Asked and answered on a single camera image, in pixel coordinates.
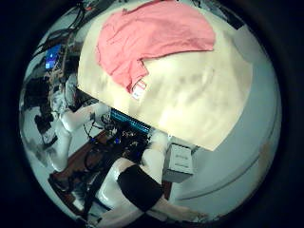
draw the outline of pink cloth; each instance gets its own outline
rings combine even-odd
[[[172,0],[152,1],[131,11],[115,12],[106,20],[96,60],[116,83],[131,92],[148,74],[142,59],[213,50],[214,43],[215,33],[196,9]]]

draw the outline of cable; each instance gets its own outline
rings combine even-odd
[[[61,43],[66,37],[68,37],[72,32],[74,32],[75,30],[79,29],[79,25],[81,24],[81,22],[83,21],[84,17],[85,17],[85,14],[86,14],[86,10],[83,6],[83,4],[77,4],[77,6],[75,7],[75,9],[79,8],[79,11],[77,13],[77,16],[76,18],[74,19],[74,21],[66,28],[66,29],[63,29],[62,31],[59,32],[59,34],[57,35],[57,37],[55,38],[52,38],[51,40],[49,39],[49,37],[53,34],[53,33],[56,33],[56,31],[52,32],[47,40],[39,45],[36,50],[40,47],[43,47],[40,51],[38,51],[37,53],[34,53],[31,57],[31,59],[35,58],[37,55],[45,52],[47,49],[49,48],[52,48],[54,46],[56,46],[58,43]]]

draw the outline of computer screen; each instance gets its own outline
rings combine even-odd
[[[57,56],[58,56],[60,48],[61,48],[61,45],[56,45],[54,47],[51,47],[47,51],[46,69],[52,69],[52,68],[54,68],[54,66],[56,64],[56,61],[57,61]]]

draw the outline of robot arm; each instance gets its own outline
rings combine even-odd
[[[67,111],[61,115],[57,124],[55,133],[58,138],[56,149],[48,154],[53,168],[61,172],[67,167],[68,150],[71,144],[72,132],[77,130],[83,124],[101,117],[110,110],[105,104],[96,103],[82,107],[76,112]]]
[[[107,113],[110,108],[102,103],[82,107],[76,112],[67,111],[60,117],[65,129],[69,132],[77,130],[83,124]]]

